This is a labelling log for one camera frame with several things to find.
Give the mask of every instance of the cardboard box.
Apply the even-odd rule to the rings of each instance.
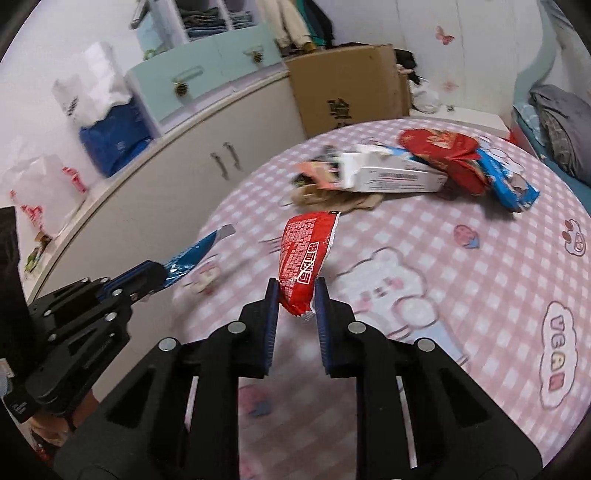
[[[409,114],[392,45],[319,51],[286,62],[307,136]]]

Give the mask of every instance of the blue wrapper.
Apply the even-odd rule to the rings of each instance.
[[[165,265],[166,270],[168,270],[168,276],[162,288],[168,288],[178,282],[203,260],[205,255],[207,255],[216,243],[235,233],[236,230],[232,225],[224,225],[219,230],[210,233],[207,237],[202,238],[199,242],[187,248],[181,254],[173,257]]]
[[[511,212],[529,210],[540,196],[540,192],[521,175],[505,168],[484,150],[479,148],[477,152],[480,155],[478,163],[490,179],[491,187],[501,204]]]

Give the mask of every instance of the metal screw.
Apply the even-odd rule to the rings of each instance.
[[[244,322],[232,322],[228,325],[228,332],[230,333],[242,333],[246,330],[246,323]]]
[[[428,338],[421,338],[417,342],[417,347],[423,352],[432,352],[435,350],[435,343],[433,340],[429,340]]]
[[[351,333],[363,333],[367,327],[361,322],[351,322],[347,328]]]
[[[163,352],[169,352],[174,350],[177,346],[177,341],[174,338],[163,338],[158,343],[158,348],[160,348]]]

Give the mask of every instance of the person's hand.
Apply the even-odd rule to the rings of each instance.
[[[80,426],[86,420],[86,417],[96,410],[98,405],[95,396],[92,392],[89,392],[72,415],[74,425],[76,427]],[[64,444],[70,433],[70,427],[68,427],[66,419],[58,418],[42,410],[29,419],[29,425],[31,430],[41,438],[58,447]]]

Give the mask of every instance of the white box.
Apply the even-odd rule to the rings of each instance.
[[[343,188],[364,193],[437,192],[447,175],[412,160],[403,149],[357,145],[339,157]]]

